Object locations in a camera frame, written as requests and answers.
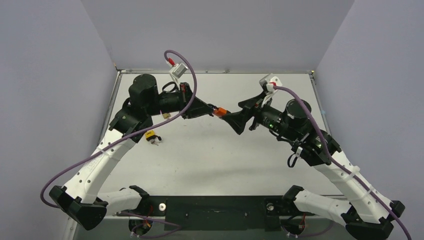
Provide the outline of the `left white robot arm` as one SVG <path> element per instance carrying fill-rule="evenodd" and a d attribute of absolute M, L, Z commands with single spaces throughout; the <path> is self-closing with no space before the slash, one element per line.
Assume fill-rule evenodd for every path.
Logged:
<path fill-rule="evenodd" d="M 128 92 L 90 160 L 63 186 L 56 185 L 49 192 L 57 206 L 86 230 L 121 211 L 143 215 L 149 210 L 149 194 L 139 186 L 107 193 L 100 193 L 100 189 L 124 155 L 154 128 L 153 116 L 173 113 L 193 119 L 214 112 L 214 107 L 198 99 L 186 82 L 175 83 L 173 90 L 159 91 L 153 75 L 141 74 Z"/>

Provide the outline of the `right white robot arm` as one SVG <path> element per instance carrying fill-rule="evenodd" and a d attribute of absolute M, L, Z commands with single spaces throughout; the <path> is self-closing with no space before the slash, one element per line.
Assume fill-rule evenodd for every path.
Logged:
<path fill-rule="evenodd" d="M 252 121 L 249 130 L 263 126 L 278 141 L 290 144 L 294 160 L 304 160 L 323 174 L 343 195 L 339 200 L 312 193 L 293 185 L 282 197 L 289 213 L 311 213 L 343 226 L 357 240 L 386 240 L 405 206 L 381 195 L 353 165 L 341 146 L 311 118 L 311 106 L 305 100 L 291 99 L 280 111 L 265 100 L 264 94 L 241 101 L 240 111 L 226 112 L 221 119 L 237 134 Z"/>

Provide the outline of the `orange black padlock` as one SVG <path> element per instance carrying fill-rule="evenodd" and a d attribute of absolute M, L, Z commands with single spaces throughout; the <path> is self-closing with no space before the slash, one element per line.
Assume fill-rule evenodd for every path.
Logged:
<path fill-rule="evenodd" d="M 212 117 L 218 117 L 218 118 L 222 118 L 223 116 L 225 116 L 226 114 L 229 114 L 230 111 L 222 108 L 222 107 L 217 107 L 217 106 L 213 106 L 213 111 L 210 114 Z"/>

